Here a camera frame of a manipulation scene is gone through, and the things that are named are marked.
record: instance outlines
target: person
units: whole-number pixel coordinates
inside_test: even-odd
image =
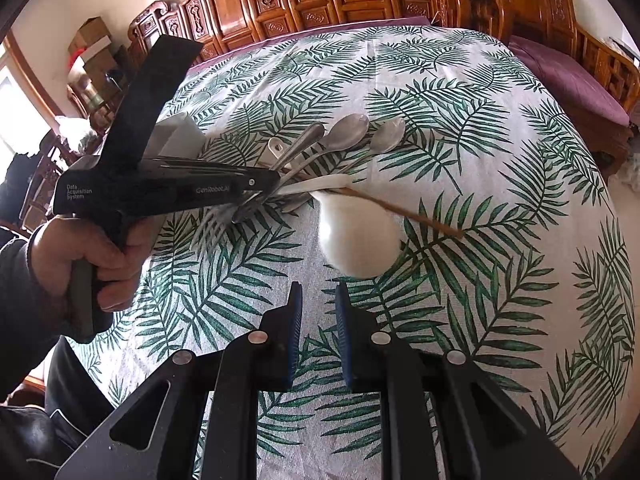
[[[52,479],[57,469],[113,407],[91,380],[62,334],[72,333],[65,299],[72,262],[87,259],[108,283],[101,309],[131,306],[154,243],[154,220],[139,220],[119,250],[95,224],[54,218],[29,242],[0,250],[0,400],[55,346],[45,409],[0,407],[0,478]]]

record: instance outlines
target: hand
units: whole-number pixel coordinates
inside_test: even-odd
[[[31,268],[46,292],[62,298],[71,279],[71,264],[82,258],[98,267],[97,277],[105,285],[98,304],[106,312],[124,310],[140,282],[142,265],[157,234],[153,218],[135,223],[123,251],[97,225],[78,218],[54,218],[36,234],[31,247]]]

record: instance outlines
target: wooden chopstick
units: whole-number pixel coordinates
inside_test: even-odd
[[[395,214],[400,215],[400,216],[406,216],[407,218],[410,218],[411,220],[415,220],[416,222],[420,222],[421,224],[428,225],[431,228],[435,229],[436,231],[440,231],[443,234],[446,234],[446,235],[449,235],[449,236],[453,236],[454,238],[457,238],[458,240],[460,240],[465,235],[465,232],[461,231],[460,229],[455,229],[455,228],[453,228],[451,226],[448,226],[448,225],[443,224],[441,222],[438,222],[436,220],[432,220],[428,216],[418,215],[416,213],[413,213],[413,212],[409,211],[408,209],[405,209],[404,207],[400,207],[399,205],[391,204],[389,202],[385,202],[384,200],[380,200],[379,198],[371,196],[370,194],[363,193],[361,191],[357,191],[355,189],[352,189],[351,187],[341,187],[341,188],[338,188],[338,189],[327,189],[327,191],[334,191],[334,192],[339,193],[341,195],[356,196],[356,197],[359,197],[359,198],[364,198],[365,200],[371,200],[372,202],[375,202],[376,204],[382,206],[387,211],[391,211],[392,213],[395,213]]]

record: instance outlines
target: leaf-patterned tablecloth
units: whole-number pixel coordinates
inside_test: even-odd
[[[135,307],[90,345],[74,345],[114,404],[176,349],[210,352],[254,328],[299,280],[300,364],[293,392],[260,396],[259,477],[378,478],[378,401],[345,394],[341,377],[331,310],[345,279],[353,304],[376,312],[385,330],[470,355],[594,477],[632,366],[630,269],[590,154],[509,50],[470,30],[319,34],[194,71],[163,115],[180,111],[210,131],[203,158],[245,165],[271,136],[290,142],[313,121],[329,128],[364,112],[374,131],[402,116],[404,144],[358,167],[358,185],[466,236],[404,220],[397,263],[356,280],[319,252],[317,205],[295,214],[267,206],[203,262],[189,251],[202,212],[169,215]],[[327,156],[314,170],[357,154]]]

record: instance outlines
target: metal bolt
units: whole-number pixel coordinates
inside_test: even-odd
[[[177,365],[185,365],[191,361],[191,352],[188,350],[178,350],[171,358],[171,361]]]
[[[464,355],[460,350],[452,350],[447,354],[447,361],[452,365],[460,366],[466,362],[466,355]]]
[[[266,343],[269,335],[262,330],[256,330],[249,334],[249,343],[254,345],[261,345],[262,343]]]
[[[391,336],[386,332],[374,332],[371,334],[371,341],[376,345],[388,345],[391,343]]]

